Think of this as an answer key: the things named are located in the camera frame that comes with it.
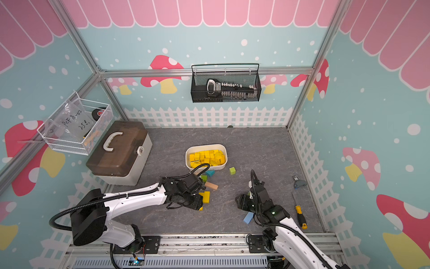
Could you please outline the short yellow block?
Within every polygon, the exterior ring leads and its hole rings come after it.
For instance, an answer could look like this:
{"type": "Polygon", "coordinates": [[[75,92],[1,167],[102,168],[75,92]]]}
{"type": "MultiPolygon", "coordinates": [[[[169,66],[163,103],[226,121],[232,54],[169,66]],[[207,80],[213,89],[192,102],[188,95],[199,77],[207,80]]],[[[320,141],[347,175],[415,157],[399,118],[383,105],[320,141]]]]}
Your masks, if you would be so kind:
{"type": "Polygon", "coordinates": [[[209,204],[210,195],[211,195],[210,191],[205,191],[204,193],[201,193],[200,195],[203,197],[203,203],[209,204]]]}

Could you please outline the white oval plastic tub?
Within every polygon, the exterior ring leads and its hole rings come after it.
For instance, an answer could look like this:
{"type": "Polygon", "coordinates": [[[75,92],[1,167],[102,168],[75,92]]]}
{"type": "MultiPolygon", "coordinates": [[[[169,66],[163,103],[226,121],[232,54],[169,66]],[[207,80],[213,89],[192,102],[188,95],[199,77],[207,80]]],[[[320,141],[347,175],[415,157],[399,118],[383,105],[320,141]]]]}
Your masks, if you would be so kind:
{"type": "Polygon", "coordinates": [[[222,144],[193,146],[185,153],[186,166],[190,170],[201,164],[209,164],[209,170],[221,170],[227,161],[227,150],[222,144]]]}

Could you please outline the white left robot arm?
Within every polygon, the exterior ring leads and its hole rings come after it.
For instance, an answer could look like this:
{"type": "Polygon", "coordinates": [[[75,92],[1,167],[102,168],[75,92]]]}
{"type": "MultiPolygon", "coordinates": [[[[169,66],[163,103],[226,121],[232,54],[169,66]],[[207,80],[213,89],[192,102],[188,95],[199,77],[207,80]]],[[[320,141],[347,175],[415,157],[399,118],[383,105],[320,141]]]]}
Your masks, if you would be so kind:
{"type": "Polygon", "coordinates": [[[83,246],[101,241],[132,252],[144,247],[144,238],[138,226],[121,224],[115,218],[140,208],[165,205],[168,210],[203,206],[204,182],[201,175],[210,164],[198,165],[188,174],[162,177],[148,187],[126,192],[102,193],[91,190],[75,207],[68,208],[49,220],[52,228],[72,233],[73,244],[83,246]]]}

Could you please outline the light blue block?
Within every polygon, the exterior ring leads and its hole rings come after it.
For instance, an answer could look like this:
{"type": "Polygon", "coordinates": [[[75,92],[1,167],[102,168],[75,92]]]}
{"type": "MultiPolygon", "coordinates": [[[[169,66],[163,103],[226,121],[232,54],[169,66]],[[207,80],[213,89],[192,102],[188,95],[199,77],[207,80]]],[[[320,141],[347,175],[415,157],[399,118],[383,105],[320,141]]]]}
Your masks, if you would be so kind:
{"type": "Polygon", "coordinates": [[[244,217],[243,222],[248,225],[253,220],[253,217],[254,217],[254,213],[248,212],[244,217]]]}

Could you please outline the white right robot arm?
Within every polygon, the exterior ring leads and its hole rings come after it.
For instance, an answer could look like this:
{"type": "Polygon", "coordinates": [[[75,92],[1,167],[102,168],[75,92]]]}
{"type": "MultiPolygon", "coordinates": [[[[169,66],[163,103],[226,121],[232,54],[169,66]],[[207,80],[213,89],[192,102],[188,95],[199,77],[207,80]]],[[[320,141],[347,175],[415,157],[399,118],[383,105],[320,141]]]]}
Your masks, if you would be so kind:
{"type": "Polygon", "coordinates": [[[322,252],[300,230],[291,215],[273,203],[265,183],[254,170],[250,172],[250,195],[235,198],[237,207],[253,214],[255,223],[263,230],[263,248],[282,255],[296,269],[347,269],[322,252]]]}

